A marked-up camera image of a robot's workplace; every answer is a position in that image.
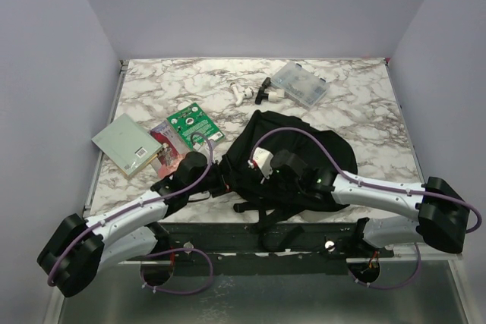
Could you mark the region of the black student backpack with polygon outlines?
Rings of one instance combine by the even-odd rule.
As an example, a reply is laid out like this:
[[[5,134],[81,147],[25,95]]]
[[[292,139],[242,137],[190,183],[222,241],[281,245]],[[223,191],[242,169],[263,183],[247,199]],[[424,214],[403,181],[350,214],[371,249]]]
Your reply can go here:
[[[332,197],[338,170],[357,173],[350,144],[334,131],[319,131],[295,116],[255,111],[219,164],[229,189],[244,201],[236,212],[256,210],[251,228],[259,246],[276,223],[305,210],[338,212]]]

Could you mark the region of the grey-green notebook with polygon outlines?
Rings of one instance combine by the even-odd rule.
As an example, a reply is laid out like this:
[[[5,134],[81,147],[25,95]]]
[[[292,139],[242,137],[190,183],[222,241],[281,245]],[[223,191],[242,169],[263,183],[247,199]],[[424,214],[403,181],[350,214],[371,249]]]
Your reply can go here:
[[[94,136],[92,142],[127,179],[143,170],[162,149],[162,144],[127,114],[116,118]]]

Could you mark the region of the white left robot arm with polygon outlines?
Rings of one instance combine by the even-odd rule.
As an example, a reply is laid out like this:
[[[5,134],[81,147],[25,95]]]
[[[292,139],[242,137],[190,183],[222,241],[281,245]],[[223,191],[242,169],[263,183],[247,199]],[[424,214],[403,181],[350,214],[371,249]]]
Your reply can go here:
[[[110,263],[135,256],[163,258],[169,248],[165,237],[151,225],[191,203],[198,193],[221,195],[227,191],[218,162],[191,152],[167,178],[142,196],[106,213],[82,218],[65,217],[37,257],[47,284],[65,297],[80,293]]]

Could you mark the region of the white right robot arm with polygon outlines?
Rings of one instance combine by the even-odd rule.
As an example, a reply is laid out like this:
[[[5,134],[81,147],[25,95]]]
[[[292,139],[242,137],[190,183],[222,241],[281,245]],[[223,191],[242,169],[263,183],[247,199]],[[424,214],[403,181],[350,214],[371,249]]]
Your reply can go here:
[[[365,219],[349,238],[360,257],[388,244],[424,242],[445,253],[461,253],[470,210],[445,180],[430,177],[424,184],[398,184],[363,178],[334,167],[311,167],[288,150],[272,154],[257,149],[252,159],[264,178],[264,190],[283,203],[303,209],[336,212],[366,206],[394,214]]]

